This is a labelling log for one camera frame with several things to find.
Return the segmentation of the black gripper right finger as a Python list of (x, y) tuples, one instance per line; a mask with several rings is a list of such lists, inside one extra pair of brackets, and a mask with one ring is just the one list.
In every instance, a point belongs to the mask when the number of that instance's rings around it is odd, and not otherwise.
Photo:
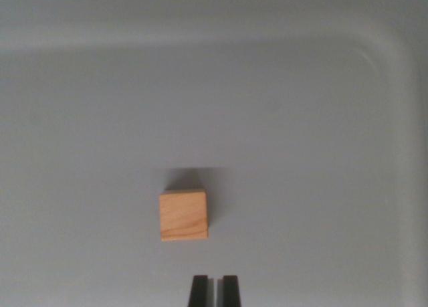
[(238, 276), (226, 275), (217, 281), (217, 306), (241, 307)]

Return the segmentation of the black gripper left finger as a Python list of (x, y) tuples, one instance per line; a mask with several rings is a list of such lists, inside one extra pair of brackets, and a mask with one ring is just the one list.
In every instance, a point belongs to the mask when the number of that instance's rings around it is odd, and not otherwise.
[(214, 279), (208, 275), (193, 276), (188, 307), (214, 307), (215, 286)]

